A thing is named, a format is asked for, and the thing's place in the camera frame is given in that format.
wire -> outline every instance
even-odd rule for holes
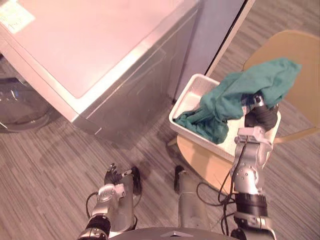
[[[230,192],[229,192],[229,195],[226,197],[226,200],[224,201],[224,205],[223,205],[223,218],[224,218],[224,223],[225,223],[225,234],[227,236],[229,236],[229,226],[228,226],[228,219],[227,219],[227,203],[230,201],[230,198],[231,198],[231,195],[233,193],[233,190],[234,190],[234,182],[235,182],[235,177],[236,177],[236,172],[237,172],[237,169],[238,169],[238,166],[240,165],[240,162],[241,162],[241,159],[244,155],[244,152],[247,148],[247,142],[244,143],[244,146],[241,150],[241,153],[240,153],[240,156],[239,156],[239,160],[234,168],[234,171],[233,171],[233,174],[232,174],[232,177],[231,177],[231,184],[230,184]]]
[[[223,200],[218,200],[219,203],[211,203],[211,202],[207,202],[205,201],[199,194],[199,188],[201,185],[205,185],[207,186],[208,188],[210,188],[211,190],[217,192],[217,193],[220,193],[219,190],[215,189],[214,187],[212,187],[210,184],[206,183],[206,182],[200,182],[197,186],[196,186],[196,195],[198,196],[198,198],[205,204],[209,205],[209,206],[213,206],[213,207],[219,207],[219,206],[222,206],[223,205]],[[234,198],[231,198],[231,200],[233,200],[232,202],[229,202],[230,204],[233,204],[235,202],[235,199]]]
[[[139,199],[138,199],[138,201],[135,203],[135,205],[133,206],[133,208],[135,208],[135,207],[140,203],[141,197],[142,197],[142,192],[140,193]]]
[[[137,223],[138,223],[138,218],[137,218],[136,215],[134,215],[134,218],[135,218],[135,223],[133,224],[132,230],[136,229],[136,226],[137,226]]]
[[[241,153],[240,153],[240,156],[239,156],[239,160],[234,168],[234,171],[233,173],[236,173],[237,172],[237,169],[238,169],[238,166],[241,162],[241,159],[243,157],[243,154],[246,150],[246,147],[247,147],[247,142],[244,143],[244,146],[241,150]],[[231,184],[230,184],[230,191],[227,195],[225,195],[223,192],[222,192],[222,189],[224,188],[225,184],[226,184],[226,181],[228,179],[228,176],[230,174],[230,171],[227,173],[227,175],[225,176],[224,180],[223,180],[223,183],[219,189],[219,191],[217,191],[215,188],[213,188],[212,186],[210,186],[208,183],[206,182],[200,182],[197,186],[196,186],[196,195],[197,197],[203,202],[205,203],[206,205],[209,205],[209,206],[213,206],[213,207],[219,207],[219,206],[223,206],[223,217],[220,221],[220,225],[221,225],[221,231],[224,235],[227,235],[229,236],[229,226],[228,226],[228,220],[227,220],[227,217],[231,216],[234,214],[233,213],[230,213],[230,214],[227,214],[227,205],[229,204],[233,204],[236,202],[236,200],[234,198],[232,198],[232,195],[233,195],[233,190],[234,190],[234,181],[235,181],[235,177],[236,175],[235,174],[232,174],[231,176]],[[218,202],[219,203],[211,203],[211,202],[207,202],[205,201],[202,197],[200,197],[199,195],[199,187],[201,185],[206,185],[208,188],[210,188],[211,190],[215,191],[215,192],[218,192]],[[220,199],[221,195],[225,195],[225,198],[224,199]]]
[[[225,235],[225,230],[224,230],[224,219],[227,218],[227,217],[230,217],[232,215],[234,215],[235,213],[230,213],[230,214],[227,214],[226,216],[223,216],[220,220],[220,225],[221,225],[221,230],[222,230],[222,233]]]
[[[91,216],[90,216],[90,214],[89,214],[89,210],[88,210],[88,202],[89,202],[90,198],[91,198],[92,196],[94,196],[94,195],[97,196],[97,195],[98,195],[98,192],[95,191],[95,192],[91,193],[91,194],[87,197],[86,202],[85,202],[85,211],[86,211],[86,216],[88,217],[88,219],[91,218]]]

green fabric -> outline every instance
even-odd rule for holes
[[[301,65],[277,58],[244,72],[231,73],[202,96],[199,109],[182,113],[175,122],[215,144],[223,143],[229,130],[227,120],[243,116],[243,94],[260,91],[271,108],[286,96],[300,70]]]

washer lid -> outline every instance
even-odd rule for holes
[[[34,19],[11,35],[78,99],[181,2],[20,0]]]

chair seat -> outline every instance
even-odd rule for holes
[[[182,156],[191,167],[209,184],[219,190],[232,167],[232,163],[181,135],[177,136],[177,145]],[[223,192],[230,192],[230,184],[231,178],[229,176],[223,187]]]

label sticker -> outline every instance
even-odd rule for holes
[[[21,31],[35,19],[35,16],[14,0],[9,0],[0,6],[0,22],[12,34]]]

